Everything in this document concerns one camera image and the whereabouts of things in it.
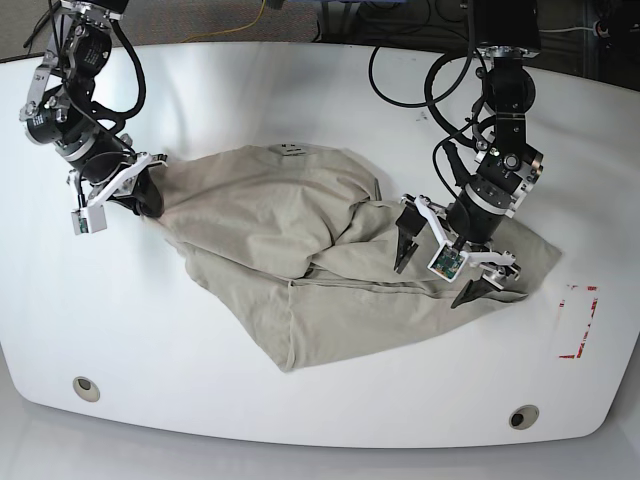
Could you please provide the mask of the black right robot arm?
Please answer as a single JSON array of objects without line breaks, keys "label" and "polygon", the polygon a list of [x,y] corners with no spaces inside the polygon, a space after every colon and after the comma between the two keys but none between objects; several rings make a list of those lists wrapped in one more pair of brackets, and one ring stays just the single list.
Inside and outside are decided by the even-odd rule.
[{"label": "black right robot arm", "polygon": [[[55,146],[70,165],[69,183],[80,207],[88,206],[82,184],[136,215],[158,218],[164,202],[149,170],[163,155],[136,152],[123,129],[146,100],[146,79],[137,53],[119,24],[124,1],[56,1],[34,31],[52,34],[36,68],[20,120],[35,144]],[[118,39],[131,60],[138,93],[133,107],[114,111],[93,98],[95,79]]]}]

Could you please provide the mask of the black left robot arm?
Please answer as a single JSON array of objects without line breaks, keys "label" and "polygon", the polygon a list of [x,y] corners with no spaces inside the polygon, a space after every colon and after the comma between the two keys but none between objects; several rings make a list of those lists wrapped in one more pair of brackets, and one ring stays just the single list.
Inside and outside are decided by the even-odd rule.
[{"label": "black left robot arm", "polygon": [[[415,253],[415,238],[430,228],[438,247],[427,268],[452,283],[468,267],[481,269],[451,306],[457,308],[518,279],[521,268],[513,254],[496,252],[493,234],[505,218],[512,217],[543,171],[543,155],[526,140],[526,114],[536,98],[536,88],[523,62],[541,51],[538,7],[534,1],[466,1],[467,49],[447,53],[430,67],[424,81],[424,99],[417,108],[429,110],[446,132],[436,146],[444,151],[455,183],[447,189],[454,201],[442,206],[420,195],[406,195],[404,210],[396,221],[398,243],[394,269],[402,272]],[[453,84],[435,95],[433,85],[448,62],[465,63]],[[481,93],[461,128],[450,124],[438,105],[448,98],[468,73],[471,62],[480,62],[476,76]]]}]

